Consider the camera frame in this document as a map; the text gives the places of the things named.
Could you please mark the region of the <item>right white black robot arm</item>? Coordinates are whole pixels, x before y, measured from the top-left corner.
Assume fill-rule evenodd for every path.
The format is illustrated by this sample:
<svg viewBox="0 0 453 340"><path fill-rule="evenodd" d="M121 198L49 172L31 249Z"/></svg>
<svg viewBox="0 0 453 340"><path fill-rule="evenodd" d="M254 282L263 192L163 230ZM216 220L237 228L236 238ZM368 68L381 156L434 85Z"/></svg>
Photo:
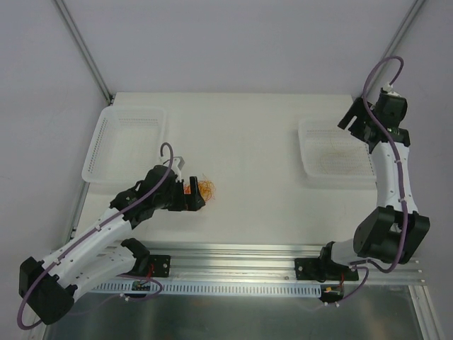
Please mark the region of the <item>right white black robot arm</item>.
<svg viewBox="0 0 453 340"><path fill-rule="evenodd" d="M371 264L382 273L409 262L430 229L418 212L408 171L409 132L400 127L407 100L383 89L377 102L354 100L338 127L364 142L376 176L377 206L357 226L352 239L329 242L318 257L320 282L348 276Z"/></svg>

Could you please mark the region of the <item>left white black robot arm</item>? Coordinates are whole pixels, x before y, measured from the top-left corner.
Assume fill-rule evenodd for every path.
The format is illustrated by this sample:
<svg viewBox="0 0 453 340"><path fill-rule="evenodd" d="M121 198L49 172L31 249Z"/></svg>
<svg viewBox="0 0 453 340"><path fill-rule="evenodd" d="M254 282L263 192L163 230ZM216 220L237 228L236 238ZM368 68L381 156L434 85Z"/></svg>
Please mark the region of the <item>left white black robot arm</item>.
<svg viewBox="0 0 453 340"><path fill-rule="evenodd" d="M197 177L185 184L178 167L156 165L118 193L92 227L45 258L30 256L20 265L18 327L59 321L79 298L116 276L148 282L166 277L164 258L150 254L132 231L157 210L197 212L204 206Z"/></svg>

